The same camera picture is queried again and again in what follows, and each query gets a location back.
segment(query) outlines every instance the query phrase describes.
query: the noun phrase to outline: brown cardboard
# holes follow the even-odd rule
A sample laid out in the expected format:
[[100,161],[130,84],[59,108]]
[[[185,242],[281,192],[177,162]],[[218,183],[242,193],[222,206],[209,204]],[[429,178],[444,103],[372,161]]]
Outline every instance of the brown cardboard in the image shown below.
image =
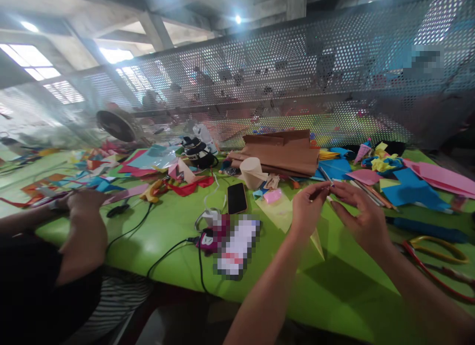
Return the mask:
[[262,171],[296,177],[313,177],[318,168],[319,150],[310,148],[310,130],[246,135],[241,152],[231,152],[232,167],[241,161],[257,157]]

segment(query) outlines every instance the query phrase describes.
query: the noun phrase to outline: black shirt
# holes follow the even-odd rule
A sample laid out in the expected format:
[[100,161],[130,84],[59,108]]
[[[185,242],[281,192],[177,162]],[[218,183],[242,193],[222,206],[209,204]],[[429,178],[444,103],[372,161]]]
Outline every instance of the black shirt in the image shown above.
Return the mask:
[[91,316],[101,269],[57,287],[61,261],[58,249],[36,236],[0,236],[0,343],[58,344]]

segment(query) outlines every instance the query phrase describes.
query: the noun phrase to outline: black phone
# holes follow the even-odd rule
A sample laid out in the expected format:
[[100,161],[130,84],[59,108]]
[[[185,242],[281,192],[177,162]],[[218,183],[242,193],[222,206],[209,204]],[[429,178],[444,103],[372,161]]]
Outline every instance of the black phone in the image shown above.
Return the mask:
[[239,214],[247,210],[246,191],[244,183],[228,187],[228,214]]

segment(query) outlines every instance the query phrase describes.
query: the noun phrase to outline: yellow scissors handle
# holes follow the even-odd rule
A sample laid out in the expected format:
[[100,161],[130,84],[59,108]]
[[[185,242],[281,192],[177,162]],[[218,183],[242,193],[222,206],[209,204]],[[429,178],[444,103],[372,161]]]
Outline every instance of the yellow scissors handle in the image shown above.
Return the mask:
[[[455,258],[419,245],[418,242],[422,240],[432,241],[436,244],[439,244],[445,247],[447,250],[449,250],[450,252],[454,254]],[[418,236],[410,240],[409,243],[415,250],[421,251],[423,253],[427,253],[438,259],[441,259],[442,261],[456,263],[456,264],[466,264],[469,262],[469,259],[467,258],[467,256],[465,256],[465,254],[462,251],[460,251],[458,248],[456,248],[454,245],[448,243],[447,241],[437,239],[432,236]]]

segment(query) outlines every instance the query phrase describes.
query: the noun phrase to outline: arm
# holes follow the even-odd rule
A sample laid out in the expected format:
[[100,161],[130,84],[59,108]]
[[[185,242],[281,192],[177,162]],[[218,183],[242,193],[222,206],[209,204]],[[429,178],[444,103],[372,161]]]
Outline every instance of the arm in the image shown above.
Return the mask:
[[226,336],[225,345],[275,342],[285,320],[301,254],[315,230],[329,185],[329,182],[313,184],[294,197],[290,232],[241,305]]
[[[67,209],[67,197],[58,201],[61,209]],[[57,218],[59,215],[50,210],[49,204],[34,209],[19,212],[0,219],[0,233],[14,236],[26,231],[36,230],[45,221]]]
[[361,190],[346,183],[335,185],[332,192],[356,206],[360,215],[352,216],[343,205],[333,201],[335,212],[360,246],[388,275],[432,340],[440,344],[473,344],[475,320],[393,246],[381,208]]
[[107,198],[108,195],[94,190],[83,190],[70,196],[71,227],[59,250],[63,260],[56,285],[73,282],[104,263],[107,230],[99,208]]

